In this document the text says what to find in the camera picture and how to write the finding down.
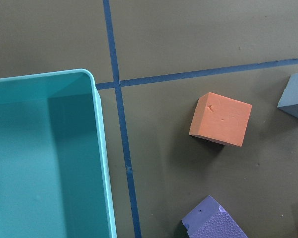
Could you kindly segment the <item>teal plastic bin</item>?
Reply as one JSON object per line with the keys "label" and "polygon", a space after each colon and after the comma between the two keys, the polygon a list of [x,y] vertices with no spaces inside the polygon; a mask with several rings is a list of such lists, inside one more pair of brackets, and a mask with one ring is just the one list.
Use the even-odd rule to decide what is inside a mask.
{"label": "teal plastic bin", "polygon": [[114,238],[101,99],[85,69],[0,79],[0,238]]}

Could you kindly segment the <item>light blue cube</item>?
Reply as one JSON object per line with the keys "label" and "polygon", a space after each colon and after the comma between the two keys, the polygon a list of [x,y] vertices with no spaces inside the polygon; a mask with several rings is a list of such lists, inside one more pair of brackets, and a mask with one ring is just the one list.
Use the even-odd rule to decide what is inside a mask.
{"label": "light blue cube", "polygon": [[289,77],[277,108],[298,119],[298,73]]}

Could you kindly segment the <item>near purple foam cube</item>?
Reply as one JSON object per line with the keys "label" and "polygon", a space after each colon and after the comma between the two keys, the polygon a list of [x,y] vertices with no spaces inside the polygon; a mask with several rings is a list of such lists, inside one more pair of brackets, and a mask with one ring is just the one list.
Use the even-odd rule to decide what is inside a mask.
{"label": "near purple foam cube", "polygon": [[210,195],[183,219],[191,238],[246,238],[247,235],[231,215]]}

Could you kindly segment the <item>near orange foam cube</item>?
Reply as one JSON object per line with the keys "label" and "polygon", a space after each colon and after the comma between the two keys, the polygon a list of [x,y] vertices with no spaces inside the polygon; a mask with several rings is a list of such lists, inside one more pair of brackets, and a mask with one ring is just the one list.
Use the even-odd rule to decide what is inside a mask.
{"label": "near orange foam cube", "polygon": [[252,105],[209,92],[198,99],[190,125],[191,136],[241,147]]}

